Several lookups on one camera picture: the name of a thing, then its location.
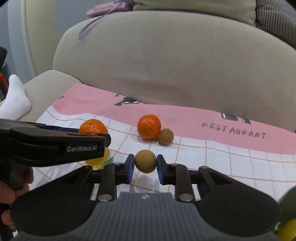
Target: pink box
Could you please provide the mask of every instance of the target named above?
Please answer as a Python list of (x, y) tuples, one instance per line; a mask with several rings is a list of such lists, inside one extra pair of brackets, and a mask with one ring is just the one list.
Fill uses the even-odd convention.
[(126, 11), (132, 11), (133, 8), (131, 5), (125, 3), (125, 2), (108, 2), (100, 5), (96, 5), (94, 9), (90, 9), (87, 11), (86, 15), (90, 18), (97, 17), (104, 15), (108, 12), (126, 12)]

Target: green fruit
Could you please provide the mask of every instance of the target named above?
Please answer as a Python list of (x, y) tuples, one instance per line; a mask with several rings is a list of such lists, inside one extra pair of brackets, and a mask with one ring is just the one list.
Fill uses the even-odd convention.
[(282, 226), (277, 236), (281, 241), (292, 241), (296, 237), (296, 218)]

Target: white grid pattern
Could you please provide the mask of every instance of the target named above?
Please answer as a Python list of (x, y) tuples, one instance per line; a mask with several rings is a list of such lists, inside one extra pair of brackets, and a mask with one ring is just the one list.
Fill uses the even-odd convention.
[[(109, 147), (109, 158), (113, 156), (114, 162), (124, 162), (128, 154), (135, 155), (142, 149), (149, 149), (155, 155), (162, 154), (167, 163), (184, 164), (188, 169), (197, 170), (199, 166), (207, 165), (246, 185), (267, 193), (276, 200), (296, 185), (295, 155), (265, 153), (228, 146), (210, 140), (177, 136), (171, 145), (163, 147), (156, 141), (142, 140), (134, 126), (90, 113), (62, 115), (53, 107), (49, 107), (37, 122), (79, 128), (85, 120), (91, 118), (101, 120), (107, 126), (112, 138)], [(41, 186), (82, 165), (85, 165), (85, 163), (34, 168), (35, 180), (30, 185), (30, 188)], [(199, 199), (196, 185), (193, 185), (193, 188), (196, 198)], [(160, 185), (156, 170), (152, 173), (144, 174), (135, 167), (132, 183), (130, 185), (119, 185), (117, 187), (118, 195), (121, 191), (169, 191), (174, 195), (174, 186)]]

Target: yellow fruit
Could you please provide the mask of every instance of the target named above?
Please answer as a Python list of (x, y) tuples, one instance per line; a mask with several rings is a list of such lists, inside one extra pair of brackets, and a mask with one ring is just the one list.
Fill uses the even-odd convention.
[(162, 129), (158, 138), (161, 144), (169, 145), (174, 140), (174, 133), (171, 129)]
[(108, 157), (109, 157), (109, 148), (105, 148), (103, 157), (89, 159), (89, 160), (86, 160), (85, 163), (89, 166), (92, 166), (94, 170), (100, 169), (102, 164), (108, 159)]
[(278, 231), (277, 236), (281, 241), (291, 241), (296, 237), (296, 218), (287, 222)]
[(152, 151), (141, 150), (135, 156), (135, 165), (143, 173), (151, 173), (156, 167), (156, 156)]

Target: gray textured panel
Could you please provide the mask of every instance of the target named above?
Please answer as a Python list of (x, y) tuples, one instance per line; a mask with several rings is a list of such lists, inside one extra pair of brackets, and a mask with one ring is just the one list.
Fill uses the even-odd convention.
[(193, 204), (177, 202), (170, 193), (143, 195), (122, 192), (113, 202), (99, 203), (83, 225), (66, 234), (21, 233), (15, 241), (279, 241), (271, 232), (251, 238), (225, 235), (208, 225)]

